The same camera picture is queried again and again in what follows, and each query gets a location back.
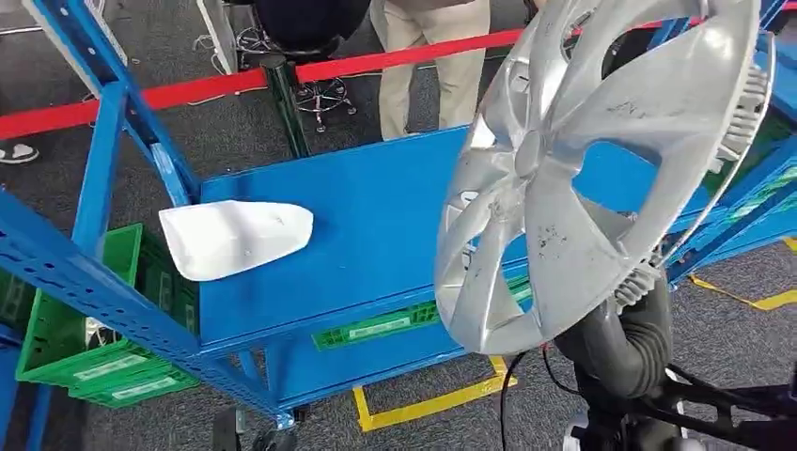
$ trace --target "wire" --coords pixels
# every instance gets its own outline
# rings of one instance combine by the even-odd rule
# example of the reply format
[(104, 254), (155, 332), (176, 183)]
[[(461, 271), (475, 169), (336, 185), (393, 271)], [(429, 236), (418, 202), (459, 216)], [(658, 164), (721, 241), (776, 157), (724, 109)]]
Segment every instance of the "wire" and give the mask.
[(509, 388), (509, 380), (512, 379), (512, 373), (515, 371), (515, 366), (521, 362), (527, 353), (528, 351), (525, 350), (512, 359), (512, 362), (509, 364), (509, 368), (507, 369), (507, 374), (504, 375), (504, 383), (501, 384), (501, 448), (504, 449), (504, 451), (507, 450), (507, 425), (504, 416), (507, 410), (507, 389)]
[(581, 394), (578, 393), (578, 390), (573, 390), (569, 386), (567, 386), (564, 383), (560, 382), (559, 379), (557, 379), (556, 376), (554, 375), (554, 371), (551, 369), (551, 363), (548, 361), (548, 347), (549, 346), (550, 345), (548, 343), (545, 343), (545, 344), (542, 345), (542, 362), (545, 363), (545, 369), (548, 371), (548, 376), (551, 377), (551, 381), (553, 381), (554, 384), (557, 387), (559, 387), (560, 389), (570, 393), (571, 395), (576, 395), (577, 397), (579, 397)]

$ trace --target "chair base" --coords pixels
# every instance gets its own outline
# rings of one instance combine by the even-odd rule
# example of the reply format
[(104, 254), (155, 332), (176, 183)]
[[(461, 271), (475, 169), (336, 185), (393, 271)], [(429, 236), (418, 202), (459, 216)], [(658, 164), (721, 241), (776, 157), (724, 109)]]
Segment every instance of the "chair base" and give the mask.
[(346, 85), (339, 78), (304, 83), (296, 90), (296, 106), (299, 111), (316, 115), (316, 132), (326, 131), (321, 114), (332, 111), (341, 105), (347, 105), (347, 113), (350, 115), (357, 113), (357, 107), (349, 100)]

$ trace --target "red stanchion belt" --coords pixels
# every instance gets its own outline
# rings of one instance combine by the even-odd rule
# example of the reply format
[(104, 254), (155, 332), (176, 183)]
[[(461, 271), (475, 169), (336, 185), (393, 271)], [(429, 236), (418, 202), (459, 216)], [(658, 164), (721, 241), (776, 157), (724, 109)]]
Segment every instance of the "red stanchion belt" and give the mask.
[[(797, 2), (789, 2), (783, 6), (783, 10), (797, 10)], [(660, 23), (649, 23), (642, 28), (654, 28), (659, 25)], [(301, 83), (328, 80), (402, 64), (429, 61), (469, 50), (504, 47), (514, 44), (522, 32), (522, 29), (499, 31), (485, 36), (455, 39), (395, 52), (364, 54), (305, 64), (296, 68), (296, 77)], [(145, 89), (143, 94), (151, 108), (160, 110), (265, 86), (265, 75), (262, 70), (257, 69), (158, 86)], [(0, 139), (85, 125), (96, 118), (98, 107), (97, 101), (87, 101), (0, 116)]]

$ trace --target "white plastic part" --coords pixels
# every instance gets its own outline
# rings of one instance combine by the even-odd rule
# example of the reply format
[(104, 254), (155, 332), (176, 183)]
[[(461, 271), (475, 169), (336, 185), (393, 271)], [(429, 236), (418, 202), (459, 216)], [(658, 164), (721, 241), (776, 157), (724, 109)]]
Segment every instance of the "white plastic part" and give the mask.
[(307, 246), (313, 213), (291, 204), (225, 200), (160, 211), (169, 252), (183, 277), (221, 279)]
[[(492, 80), (446, 195), (434, 287), (458, 343), (485, 354), (528, 350), (599, 303), (631, 304), (652, 286), (662, 237), (716, 159), (744, 158), (766, 110), (772, 70), (752, 58), (759, 9), (760, 0), (547, 3)], [(703, 22), (602, 77), (615, 39), (680, 17)], [(582, 34), (568, 57), (575, 27)], [(600, 141), (657, 167), (634, 215), (572, 186)], [(522, 235), (528, 312), (501, 265)]]

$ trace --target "shoe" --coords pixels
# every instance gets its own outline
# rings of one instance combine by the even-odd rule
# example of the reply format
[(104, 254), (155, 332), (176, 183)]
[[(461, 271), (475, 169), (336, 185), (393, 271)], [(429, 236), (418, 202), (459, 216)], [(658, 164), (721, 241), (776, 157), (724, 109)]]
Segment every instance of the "shoe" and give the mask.
[(21, 164), (32, 162), (38, 157), (39, 151), (25, 144), (17, 144), (12, 148), (4, 148), (0, 144), (0, 163)]

